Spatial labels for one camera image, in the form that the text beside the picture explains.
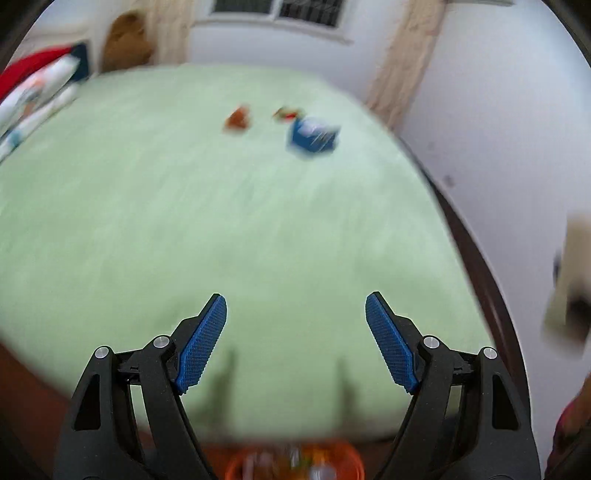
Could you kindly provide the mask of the red green toy car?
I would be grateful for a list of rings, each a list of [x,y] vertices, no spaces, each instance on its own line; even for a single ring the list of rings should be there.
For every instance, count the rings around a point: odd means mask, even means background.
[[[290,107],[280,107],[273,113],[273,119],[276,119],[276,121],[294,122],[303,117],[304,110]]]

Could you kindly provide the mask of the left floral curtain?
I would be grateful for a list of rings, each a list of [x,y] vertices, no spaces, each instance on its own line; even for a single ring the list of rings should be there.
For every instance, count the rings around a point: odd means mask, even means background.
[[[142,12],[148,40],[154,47],[154,65],[179,65],[187,60],[193,23],[193,0],[136,1]]]

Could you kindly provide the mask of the green bed blanket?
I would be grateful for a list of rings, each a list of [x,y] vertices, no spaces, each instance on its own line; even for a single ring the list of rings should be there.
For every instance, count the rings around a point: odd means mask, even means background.
[[[245,132],[225,131],[238,107]],[[338,126],[287,145],[280,107]],[[365,319],[380,292],[449,347],[493,340],[415,162],[355,98],[287,70],[100,76],[1,165],[1,339],[70,395],[93,351],[144,346],[212,294],[228,320],[183,398],[199,439],[387,436],[409,396]]]

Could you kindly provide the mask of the right floral curtain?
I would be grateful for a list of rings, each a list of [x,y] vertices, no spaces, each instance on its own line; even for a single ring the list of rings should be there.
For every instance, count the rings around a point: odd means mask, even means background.
[[[366,102],[390,130],[403,121],[430,63],[447,10],[447,1],[406,2],[384,61]]]

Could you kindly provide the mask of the red pillow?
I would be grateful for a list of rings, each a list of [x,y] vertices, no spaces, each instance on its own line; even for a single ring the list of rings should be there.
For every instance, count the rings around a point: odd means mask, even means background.
[[[46,48],[23,57],[8,65],[0,74],[0,100],[3,101],[19,84],[29,76],[55,60],[69,54],[72,45]]]

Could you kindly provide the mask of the window with bars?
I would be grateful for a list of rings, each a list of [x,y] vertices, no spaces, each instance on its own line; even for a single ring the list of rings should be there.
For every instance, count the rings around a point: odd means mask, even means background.
[[[355,1],[342,0],[196,1],[191,26],[255,25],[351,44],[355,7]]]

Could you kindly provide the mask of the white cylindrical jar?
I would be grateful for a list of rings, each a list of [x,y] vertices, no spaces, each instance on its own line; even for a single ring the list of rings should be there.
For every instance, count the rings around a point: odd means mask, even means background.
[[[564,244],[554,261],[554,289],[543,319],[550,347],[567,358],[581,357],[590,340],[590,213],[567,220]]]

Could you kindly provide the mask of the floral white pillow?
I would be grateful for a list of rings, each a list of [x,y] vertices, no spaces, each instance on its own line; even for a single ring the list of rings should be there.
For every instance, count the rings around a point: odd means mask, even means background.
[[[1,135],[49,101],[76,72],[80,60],[65,55],[27,77],[1,102]]]

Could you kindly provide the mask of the floral curtain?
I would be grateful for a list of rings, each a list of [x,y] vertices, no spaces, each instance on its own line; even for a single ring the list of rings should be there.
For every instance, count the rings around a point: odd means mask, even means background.
[[[390,130],[403,121],[430,63],[447,10],[447,1],[406,2],[384,61],[366,102]]]
[[[136,1],[142,12],[148,40],[154,47],[154,65],[179,65],[187,60],[193,23],[193,0]]]

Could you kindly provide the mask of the brown plush bear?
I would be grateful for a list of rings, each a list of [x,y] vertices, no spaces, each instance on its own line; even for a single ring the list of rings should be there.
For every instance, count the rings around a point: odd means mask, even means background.
[[[101,72],[147,65],[153,52],[146,34],[145,16],[138,10],[127,11],[111,24],[102,50]]]

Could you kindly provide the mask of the brown hamster plush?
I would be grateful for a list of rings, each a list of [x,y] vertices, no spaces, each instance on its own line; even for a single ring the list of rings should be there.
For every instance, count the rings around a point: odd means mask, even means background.
[[[245,132],[250,127],[249,106],[242,105],[235,109],[224,121],[224,130],[228,132]]]

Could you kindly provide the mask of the blue tissue box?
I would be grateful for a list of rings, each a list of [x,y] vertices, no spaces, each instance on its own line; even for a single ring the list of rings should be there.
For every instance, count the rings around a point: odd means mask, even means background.
[[[341,129],[310,116],[297,117],[287,134],[287,145],[307,155],[335,151]]]

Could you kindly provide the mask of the orange round trash bin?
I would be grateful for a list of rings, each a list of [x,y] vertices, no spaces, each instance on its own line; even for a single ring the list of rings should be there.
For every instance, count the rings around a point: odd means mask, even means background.
[[[361,480],[366,472],[356,448],[338,440],[247,447],[232,457],[223,478]]]

